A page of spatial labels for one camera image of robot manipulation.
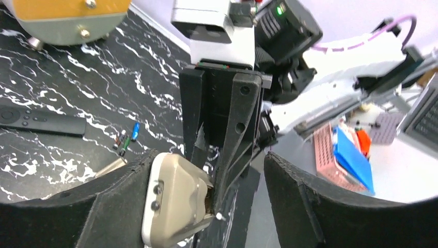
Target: pink pipette tip rack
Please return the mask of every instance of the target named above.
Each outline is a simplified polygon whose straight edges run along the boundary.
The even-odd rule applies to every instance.
[[[317,176],[346,190],[362,193],[367,189],[342,168],[333,154],[332,126],[327,124],[314,132]]]

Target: blue capacitor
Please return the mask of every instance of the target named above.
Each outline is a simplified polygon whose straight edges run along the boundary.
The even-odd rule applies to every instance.
[[[136,141],[138,137],[138,132],[140,131],[140,122],[134,124],[134,129],[132,130],[131,141]]]

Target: orange label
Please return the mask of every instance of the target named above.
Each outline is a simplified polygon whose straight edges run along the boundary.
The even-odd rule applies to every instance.
[[[131,0],[94,0],[89,8],[85,0],[13,0],[15,15],[23,21],[89,17],[127,12]]]

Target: black remote control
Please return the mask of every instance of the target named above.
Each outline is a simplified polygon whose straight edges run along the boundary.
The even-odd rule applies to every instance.
[[[84,136],[85,118],[0,105],[0,128]]]

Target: gray wall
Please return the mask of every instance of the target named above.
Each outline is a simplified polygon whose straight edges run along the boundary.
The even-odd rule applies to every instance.
[[[173,2],[174,0],[133,0],[133,4],[149,18],[188,44],[189,40],[179,34],[170,23]],[[385,17],[397,18],[404,14],[415,14],[418,25],[411,43],[426,52],[433,46],[438,46],[436,0],[301,0],[301,3],[312,11],[320,24],[324,31],[323,41],[369,32]],[[408,23],[403,27],[407,31]]]

